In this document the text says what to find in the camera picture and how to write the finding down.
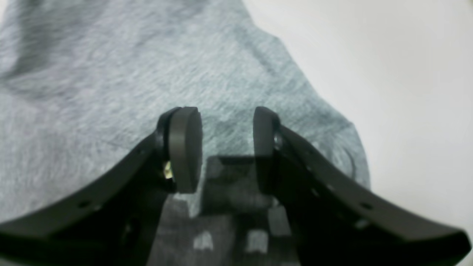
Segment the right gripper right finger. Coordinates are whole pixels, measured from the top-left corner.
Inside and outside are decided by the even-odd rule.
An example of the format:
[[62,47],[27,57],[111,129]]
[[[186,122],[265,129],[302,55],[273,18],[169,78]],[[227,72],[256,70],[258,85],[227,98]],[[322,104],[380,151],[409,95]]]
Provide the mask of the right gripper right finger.
[[472,249],[351,180],[266,107],[253,115],[258,186],[283,205],[302,266],[454,266]]

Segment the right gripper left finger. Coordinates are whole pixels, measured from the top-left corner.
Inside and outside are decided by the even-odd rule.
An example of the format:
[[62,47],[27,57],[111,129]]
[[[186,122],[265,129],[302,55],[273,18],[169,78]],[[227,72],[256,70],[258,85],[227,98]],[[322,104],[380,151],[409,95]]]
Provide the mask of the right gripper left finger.
[[26,266],[145,266],[168,195],[196,192],[203,128],[196,107],[156,130],[78,192],[1,224],[1,259]]

